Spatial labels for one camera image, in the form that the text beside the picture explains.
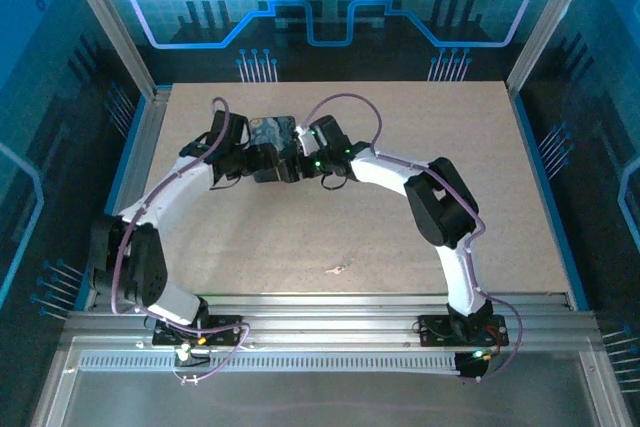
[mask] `wooden work surface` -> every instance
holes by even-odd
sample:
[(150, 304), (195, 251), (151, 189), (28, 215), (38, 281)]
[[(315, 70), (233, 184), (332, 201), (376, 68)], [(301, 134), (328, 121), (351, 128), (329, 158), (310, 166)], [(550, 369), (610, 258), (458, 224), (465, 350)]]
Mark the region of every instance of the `wooden work surface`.
[[(293, 115), (301, 122), (337, 92), (364, 95), (379, 107), (380, 150), (451, 159), (487, 224), (475, 250), (487, 290), (568, 290), (501, 82), (175, 84), (147, 191), (180, 149), (209, 129), (214, 96), (250, 119)], [(375, 132), (375, 115), (355, 99), (335, 100), (323, 114), (334, 115), (352, 142)], [(407, 200), (355, 182), (329, 192), (319, 179), (288, 185), (244, 178), (195, 202), (164, 249), (171, 278), (201, 294), (446, 292), (435, 249), (419, 234)], [(339, 265), (344, 270), (335, 273)]]

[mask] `wooden board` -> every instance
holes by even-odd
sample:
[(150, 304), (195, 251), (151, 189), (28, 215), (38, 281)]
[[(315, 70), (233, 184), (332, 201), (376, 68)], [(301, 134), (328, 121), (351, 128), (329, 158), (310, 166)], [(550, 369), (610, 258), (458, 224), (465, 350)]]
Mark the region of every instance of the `wooden board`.
[[(213, 97), (249, 118), (293, 115), (300, 122), (337, 92), (364, 95), (379, 107), (381, 150), (452, 160), (488, 227), (475, 251), (487, 290), (568, 290), (501, 82), (176, 84), (147, 191), (181, 147), (209, 129)], [(333, 114), (352, 142), (375, 132), (375, 116), (357, 100), (335, 100), (323, 113)], [(245, 178), (209, 192), (185, 212), (165, 256), (171, 277), (202, 294), (446, 292), (436, 252), (418, 233), (406, 199), (354, 182), (328, 192), (318, 179), (287, 185)], [(332, 273), (337, 265), (346, 268)]]

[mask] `black mounting plate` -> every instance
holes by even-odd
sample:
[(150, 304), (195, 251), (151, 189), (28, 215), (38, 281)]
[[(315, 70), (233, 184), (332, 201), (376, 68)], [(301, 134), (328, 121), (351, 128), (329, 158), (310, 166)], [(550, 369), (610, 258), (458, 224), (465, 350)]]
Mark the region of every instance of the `black mounting plate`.
[[(208, 328), (224, 327), (226, 325), (237, 324), (242, 322), (240, 315), (210, 315)], [(207, 341), (204, 344), (197, 344), (201, 347), (224, 345), (235, 347), (240, 342), (242, 332), (234, 333), (233, 330), (226, 330), (218, 334), (206, 336)], [(180, 332), (161, 321), (156, 322), (153, 331), (153, 340), (151, 344), (156, 347), (180, 346), (185, 341), (196, 344), (198, 337), (196, 335)]]
[[(509, 345), (509, 335), (502, 315), (489, 317), (487, 327), (498, 333), (501, 347)], [(448, 315), (420, 315), (414, 324), (414, 331), (420, 334), (420, 347), (494, 347), (497, 345), (496, 339), (488, 331), (484, 331), (473, 342), (463, 342), (451, 329)]]

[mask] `robotic arm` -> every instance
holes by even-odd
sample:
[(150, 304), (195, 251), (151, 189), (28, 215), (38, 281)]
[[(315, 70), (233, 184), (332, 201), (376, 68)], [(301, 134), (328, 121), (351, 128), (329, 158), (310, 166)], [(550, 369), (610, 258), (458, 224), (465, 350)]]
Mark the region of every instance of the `robotic arm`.
[[(185, 146), (167, 174), (209, 150), (223, 130), (223, 113), (214, 116), (211, 130)], [(230, 114), (222, 142), (204, 162), (178, 176), (147, 205), (147, 196), (124, 209), (116, 217), (105, 216), (92, 230), (90, 248), (91, 281), (99, 293), (110, 292), (118, 246), (124, 232), (134, 222), (140, 207), (142, 216), (127, 246), (118, 285), (121, 302), (128, 302), (183, 326), (211, 326), (208, 305), (172, 283), (162, 252), (162, 240), (186, 208), (220, 181), (257, 172), (271, 171), (287, 183), (318, 176), (336, 175), (346, 180), (380, 185), (407, 198), (416, 225), (440, 257), (449, 291), (447, 309), (450, 326), (461, 343), (469, 343), (482, 333), (493, 314), (491, 302), (480, 295), (475, 277), (467, 265), (463, 240), (476, 228), (473, 218), (432, 176), (421, 162), (394, 162), (370, 144), (352, 144), (332, 116), (325, 116), (309, 128), (297, 128), (296, 152), (283, 156), (274, 145), (249, 145), (248, 120)], [(451, 162), (444, 158), (428, 168), (451, 185), (473, 208), (478, 206)]]

